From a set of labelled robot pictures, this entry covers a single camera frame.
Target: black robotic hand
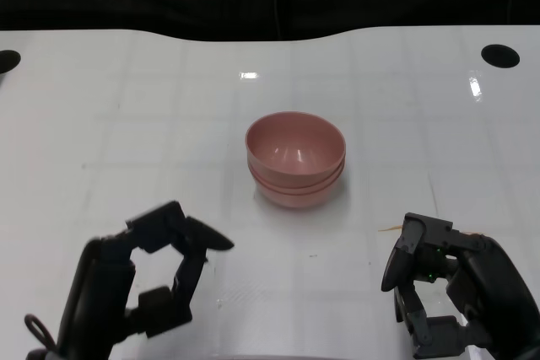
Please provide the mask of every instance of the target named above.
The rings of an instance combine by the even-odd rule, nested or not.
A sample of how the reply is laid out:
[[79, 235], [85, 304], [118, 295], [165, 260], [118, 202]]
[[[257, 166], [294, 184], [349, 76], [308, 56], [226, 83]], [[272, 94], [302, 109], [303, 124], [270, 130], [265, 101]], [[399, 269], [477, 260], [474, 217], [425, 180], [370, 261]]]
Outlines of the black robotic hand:
[[[453, 316], [427, 317], [413, 282], [439, 277], [448, 280], [446, 293], [466, 326]], [[476, 345], [496, 360], [540, 359], [538, 307], [508, 255], [489, 237], [461, 234], [450, 222], [409, 213], [381, 289], [394, 290], [397, 322], [404, 321], [413, 338], [414, 358], [458, 356]]]
[[[229, 250], [234, 245], [195, 218], [185, 217], [171, 201], [126, 221], [127, 230], [90, 240], [79, 259], [58, 332], [58, 344], [33, 315], [24, 322], [46, 349], [33, 351], [29, 360], [65, 358], [106, 360], [112, 347], [135, 333], [148, 337], [192, 320], [189, 304], [207, 261], [206, 251]], [[172, 289], [157, 287], [139, 294], [138, 307], [127, 309], [135, 276], [130, 257], [139, 248], [152, 254], [172, 245], [184, 257]]]

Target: black circular hole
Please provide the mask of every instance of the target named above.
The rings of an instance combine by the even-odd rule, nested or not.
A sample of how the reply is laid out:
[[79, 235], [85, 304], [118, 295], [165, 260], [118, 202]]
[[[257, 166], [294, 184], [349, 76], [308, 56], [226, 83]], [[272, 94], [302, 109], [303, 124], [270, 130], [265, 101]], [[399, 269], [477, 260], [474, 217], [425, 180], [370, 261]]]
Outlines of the black circular hole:
[[482, 58], [494, 67], [508, 68], [520, 63], [519, 54], [509, 46], [502, 46], [501, 44], [485, 46], [482, 49]]
[[17, 51], [5, 50], [0, 51], [0, 75], [11, 71], [19, 65], [20, 54]]

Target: stacked bowls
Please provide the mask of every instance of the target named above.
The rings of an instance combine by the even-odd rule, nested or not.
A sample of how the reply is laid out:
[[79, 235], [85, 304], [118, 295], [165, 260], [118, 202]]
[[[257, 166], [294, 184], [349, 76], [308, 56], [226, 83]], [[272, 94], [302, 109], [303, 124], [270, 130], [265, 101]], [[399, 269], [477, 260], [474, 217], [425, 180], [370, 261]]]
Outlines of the stacked bowls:
[[345, 138], [330, 122], [287, 111], [255, 121], [246, 134], [247, 163], [257, 189], [285, 207], [328, 199], [345, 167]]

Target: table surface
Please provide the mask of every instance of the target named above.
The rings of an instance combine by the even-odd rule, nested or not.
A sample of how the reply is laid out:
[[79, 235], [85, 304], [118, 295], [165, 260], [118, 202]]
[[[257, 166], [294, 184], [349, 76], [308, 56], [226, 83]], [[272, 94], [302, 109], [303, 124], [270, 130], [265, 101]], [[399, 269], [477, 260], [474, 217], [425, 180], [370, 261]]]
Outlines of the table surface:
[[[512, 69], [488, 44], [514, 48]], [[201, 43], [126, 30], [2, 32], [22, 62], [0, 78], [0, 319], [5, 358], [56, 336], [93, 236], [157, 203], [227, 234], [191, 324], [112, 358], [283, 355], [410, 359], [381, 276], [406, 212], [496, 238], [540, 302], [540, 29], [356, 30], [318, 40]], [[244, 135], [281, 110], [318, 114], [347, 140], [334, 198], [303, 212], [255, 191]], [[130, 304], [171, 284], [172, 248], [136, 252]], [[428, 315], [456, 314], [444, 283], [418, 287]], [[476, 348], [460, 358], [487, 359]]]

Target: bowl rim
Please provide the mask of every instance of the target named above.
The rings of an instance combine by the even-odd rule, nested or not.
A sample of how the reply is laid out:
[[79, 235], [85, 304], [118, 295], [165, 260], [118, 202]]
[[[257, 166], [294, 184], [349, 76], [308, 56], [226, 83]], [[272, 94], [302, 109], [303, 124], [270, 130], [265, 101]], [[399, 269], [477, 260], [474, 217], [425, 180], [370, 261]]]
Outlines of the bowl rim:
[[337, 168], [333, 172], [331, 172], [331, 174], [328, 177], [325, 177], [323, 180], [319, 180], [319, 181], [317, 181], [316, 183], [314, 183], [312, 185], [302, 185], [302, 186], [297, 186], [297, 187], [283, 187], [282, 185], [275, 185], [274, 183], [270, 183], [268, 180], [264, 179], [255, 170], [255, 168], [251, 165], [251, 163], [249, 161], [247, 162], [247, 167], [250, 170], [251, 175], [253, 177], [255, 177], [256, 179], [258, 179], [259, 182], [262, 182], [268, 189], [272, 189], [272, 190], [277, 191], [277, 192], [281, 192], [281, 191], [275, 190], [274, 187], [279, 188], [279, 189], [291, 190], [291, 191], [302, 191], [302, 189], [310, 189], [311, 187], [320, 186], [321, 184], [325, 183], [328, 179], [332, 178], [337, 173], [338, 173], [338, 176], [339, 176], [341, 174], [341, 172], [343, 172], [343, 168], [345, 167], [345, 158], [343, 158], [341, 163], [337, 166]]
[[269, 190], [269, 191], [271, 191], [272, 193], [280, 194], [280, 195], [282, 195], [282, 196], [296, 196], [296, 197], [302, 197], [302, 196], [311, 196], [312, 194], [320, 193], [321, 191], [326, 190], [328, 187], [330, 187], [330, 186], [333, 185], [336, 181], [339, 180], [339, 178], [341, 177], [341, 175], [342, 175], [344, 169], [345, 169], [345, 165], [343, 165], [343, 166], [341, 167], [341, 169], [339, 169], [339, 173], [337, 174], [337, 177], [336, 177], [334, 180], [332, 180], [331, 183], [328, 183], [325, 187], [322, 187], [322, 188], [319, 189], [319, 190], [310, 191], [309, 193], [305, 193], [305, 194], [282, 193], [281, 191], [276, 191], [276, 190], [271, 189], [270, 187], [264, 185], [263, 183], [261, 183], [261, 181], [260, 181], [259, 179], [257, 179], [257, 178], [253, 175], [253, 173], [251, 173], [251, 177], [253, 178], [253, 180], [255, 181], [255, 183], [256, 183], [257, 186], [263, 187], [264, 189]]
[[[336, 160], [336, 162], [334, 162], [332, 165], [330, 165], [328, 167], [328, 169], [324, 169], [324, 170], [319, 170], [319, 171], [314, 171], [314, 172], [308, 172], [308, 173], [302, 173], [302, 174], [298, 174], [298, 173], [295, 173], [295, 172], [291, 172], [291, 171], [287, 171], [287, 170], [279, 170], [279, 169], [275, 169], [275, 168], [272, 168], [270, 166], [268, 166], [267, 164], [264, 164], [259, 158], [257, 158], [255, 156], [255, 154], [250, 150], [250, 147], [247, 143], [247, 136], [249, 135], [251, 129], [256, 125], [258, 124], [260, 121], [262, 120], [265, 120], [269, 117], [272, 117], [272, 116], [281, 116], [281, 115], [300, 115], [300, 116], [310, 116], [310, 117], [313, 117], [313, 118], [316, 118], [317, 120], [320, 120], [320, 121], [324, 121], [326, 124], [328, 124], [329, 126], [331, 126], [334, 130], [337, 131], [337, 134], [341, 137], [341, 140], [343, 142], [343, 153], [341, 154], [341, 156], [339, 157], [339, 159]], [[329, 120], [325, 120], [324, 118], [322, 118], [321, 116], [317, 116], [315, 114], [311, 114], [311, 113], [305, 113], [303, 111], [279, 111], [277, 113], [271, 113], [271, 114], [266, 114], [265, 116], [262, 116], [261, 118], [258, 118], [257, 120], [253, 121], [253, 123], [251, 123], [251, 125], [249, 126], [249, 128], [247, 129], [246, 131], [246, 135], [244, 136], [244, 144], [246, 145], [246, 149], [247, 149], [247, 152], [250, 154], [250, 157], [255, 160], [258, 164], [260, 164], [262, 167], [264, 167], [265, 169], [268, 169], [268, 170], [271, 170], [273, 172], [276, 172], [276, 173], [280, 173], [281, 175], [293, 175], [293, 176], [312, 176], [312, 175], [319, 175], [319, 174], [322, 174], [324, 172], [326, 172], [327, 170], [329, 169], [332, 169], [332, 170], [335, 170], [339, 164], [341, 163], [341, 161], [343, 160], [343, 158], [345, 157], [345, 153], [347, 152], [347, 143], [345, 142], [345, 137], [343, 136], [343, 134], [341, 133], [341, 131], [339, 131], [339, 128], [337, 128], [336, 126], [334, 126]]]

